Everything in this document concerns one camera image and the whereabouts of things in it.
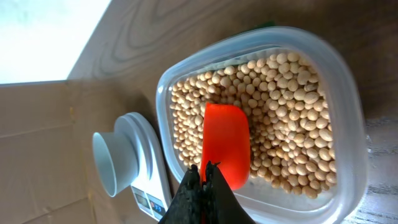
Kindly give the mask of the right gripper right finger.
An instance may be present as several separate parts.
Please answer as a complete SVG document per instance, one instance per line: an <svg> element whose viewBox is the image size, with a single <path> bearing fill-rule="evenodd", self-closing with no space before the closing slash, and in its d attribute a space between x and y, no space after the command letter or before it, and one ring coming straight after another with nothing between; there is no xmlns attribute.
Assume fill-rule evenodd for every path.
<svg viewBox="0 0 398 224"><path fill-rule="evenodd" d="M218 168L219 162L210 161L203 182L203 222L206 224L254 224L244 211Z"/></svg>

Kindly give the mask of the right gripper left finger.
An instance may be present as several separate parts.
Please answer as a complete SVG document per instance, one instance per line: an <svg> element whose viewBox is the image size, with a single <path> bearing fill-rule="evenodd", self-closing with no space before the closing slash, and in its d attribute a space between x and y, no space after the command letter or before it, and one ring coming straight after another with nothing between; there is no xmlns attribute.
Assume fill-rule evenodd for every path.
<svg viewBox="0 0 398 224"><path fill-rule="evenodd" d="M159 224L200 224L201 195L198 167L192 165L187 169L169 209Z"/></svg>

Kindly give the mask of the red plastic measuring scoop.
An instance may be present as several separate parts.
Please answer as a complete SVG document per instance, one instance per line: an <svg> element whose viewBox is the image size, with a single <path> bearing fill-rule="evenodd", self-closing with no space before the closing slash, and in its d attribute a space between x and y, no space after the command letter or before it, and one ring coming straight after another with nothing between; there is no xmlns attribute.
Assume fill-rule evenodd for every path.
<svg viewBox="0 0 398 224"><path fill-rule="evenodd" d="M203 187L208 162L218 168L233 191L248 180L251 161L248 119L233 105L207 103L205 106L200 177Z"/></svg>

